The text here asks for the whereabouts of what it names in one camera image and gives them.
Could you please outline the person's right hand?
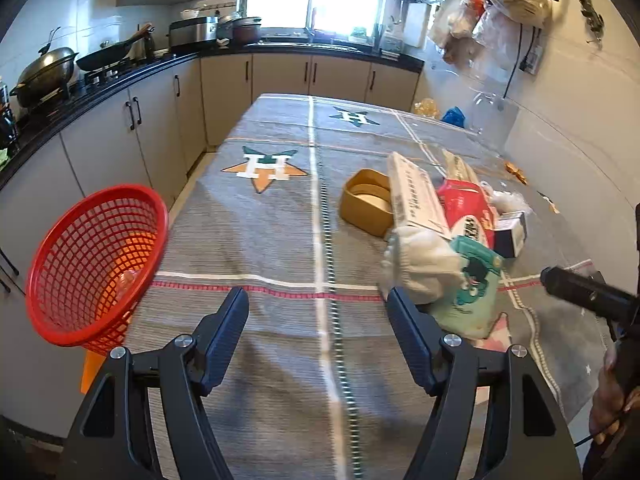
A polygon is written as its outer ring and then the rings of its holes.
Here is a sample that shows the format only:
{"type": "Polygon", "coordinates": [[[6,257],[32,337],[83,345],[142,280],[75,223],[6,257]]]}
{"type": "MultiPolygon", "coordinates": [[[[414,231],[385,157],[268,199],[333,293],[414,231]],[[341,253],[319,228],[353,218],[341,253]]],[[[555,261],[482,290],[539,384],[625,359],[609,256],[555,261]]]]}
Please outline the person's right hand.
{"type": "Polygon", "coordinates": [[[616,433],[620,428],[620,416],[639,407],[639,388],[624,393],[615,377],[616,350],[616,347],[612,347],[605,353],[598,375],[598,386],[592,397],[589,431],[597,444],[602,444],[608,436],[616,433]]]}

